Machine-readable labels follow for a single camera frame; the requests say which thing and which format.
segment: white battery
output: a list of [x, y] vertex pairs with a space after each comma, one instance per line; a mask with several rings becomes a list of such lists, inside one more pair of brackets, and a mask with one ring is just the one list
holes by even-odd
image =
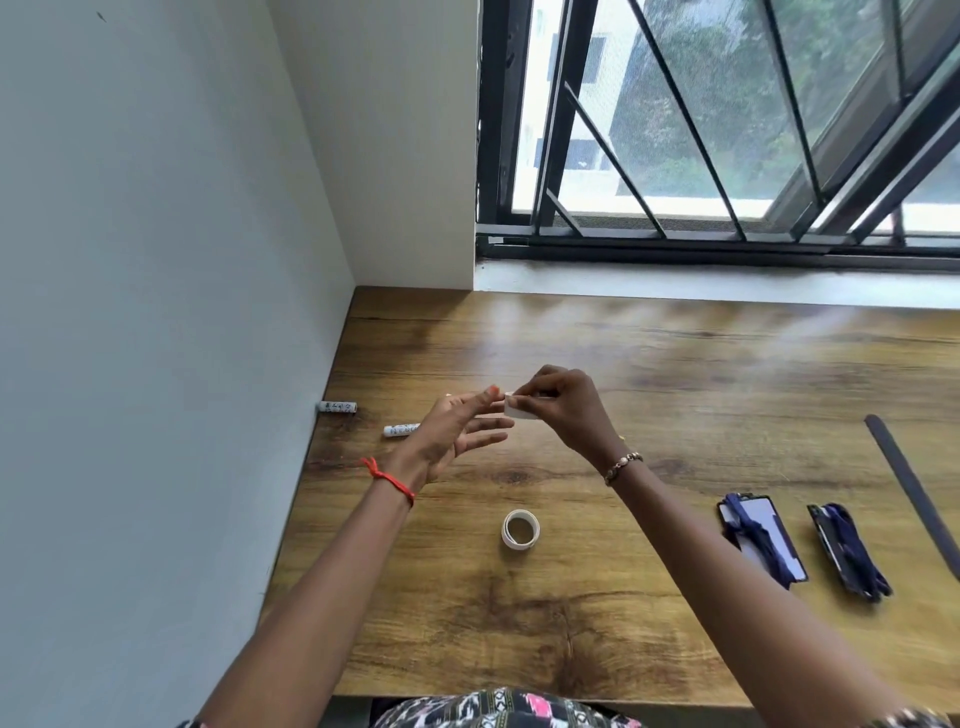
[[411, 432], [414, 432], [420, 423], [414, 423], [412, 425], [388, 425], [383, 428], [384, 437], [406, 437]]
[[357, 403], [355, 401], [319, 401], [317, 411], [353, 413], [357, 411]]

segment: window sill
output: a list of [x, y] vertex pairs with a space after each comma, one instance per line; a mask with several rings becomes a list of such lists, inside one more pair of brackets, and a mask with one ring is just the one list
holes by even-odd
[[960, 309], [958, 283], [943, 273], [529, 260], [481, 260], [473, 276], [476, 291], [939, 309]]

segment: black strap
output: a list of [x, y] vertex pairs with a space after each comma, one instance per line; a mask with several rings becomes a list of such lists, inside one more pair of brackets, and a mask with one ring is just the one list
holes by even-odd
[[894, 591], [880, 573], [880, 569], [870, 559], [867, 548], [856, 532], [856, 525], [853, 523], [850, 512], [839, 503], [828, 503], [822, 510], [833, 523], [843, 555], [847, 557], [848, 563], [860, 577], [863, 595], [872, 602], [878, 602], [883, 597], [890, 596]]
[[747, 511], [740, 504], [739, 494], [727, 493], [723, 501], [736, 517], [736, 523], [728, 523], [728, 528], [734, 534], [742, 535], [753, 543], [763, 557], [763, 561], [766, 563], [770, 575], [773, 576], [774, 579], [777, 580], [777, 583], [784, 589], [789, 589], [790, 585], [796, 583], [797, 579], [787, 567], [786, 562], [783, 561], [783, 557], [780, 555], [780, 552], [777, 551], [777, 547], [774, 546], [774, 542], [770, 538], [767, 529], [750, 518]]

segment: wooden table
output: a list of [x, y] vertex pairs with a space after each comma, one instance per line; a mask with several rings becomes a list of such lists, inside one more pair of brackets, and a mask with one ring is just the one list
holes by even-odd
[[[863, 418], [885, 419], [960, 535], [960, 313], [833, 306], [358, 289], [265, 609], [332, 538], [369, 479], [359, 464], [437, 396], [513, 389], [541, 364], [590, 373], [618, 430], [702, 509], [769, 494], [807, 570], [796, 595], [920, 704], [960, 710], [960, 583]], [[848, 596], [808, 503], [836, 500], [896, 595]], [[510, 510], [540, 541], [500, 541]], [[470, 453], [418, 500], [339, 694], [493, 685], [591, 700], [745, 705], [627, 510], [546, 425]]]

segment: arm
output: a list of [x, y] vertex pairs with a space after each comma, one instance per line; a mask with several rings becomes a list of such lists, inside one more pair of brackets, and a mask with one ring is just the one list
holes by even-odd
[[[507, 438], [503, 395], [439, 400], [381, 470], [414, 493], [464, 452]], [[310, 726], [320, 721], [363, 623], [410, 503], [375, 479], [330, 545], [276, 605], [221, 678], [198, 718], [212, 728]]]
[[[547, 422], [599, 473], [629, 451], [583, 372], [544, 367], [516, 394], [511, 406]], [[906, 707], [840, 635], [643, 463], [623, 468], [613, 488], [766, 725], [853, 728]]]

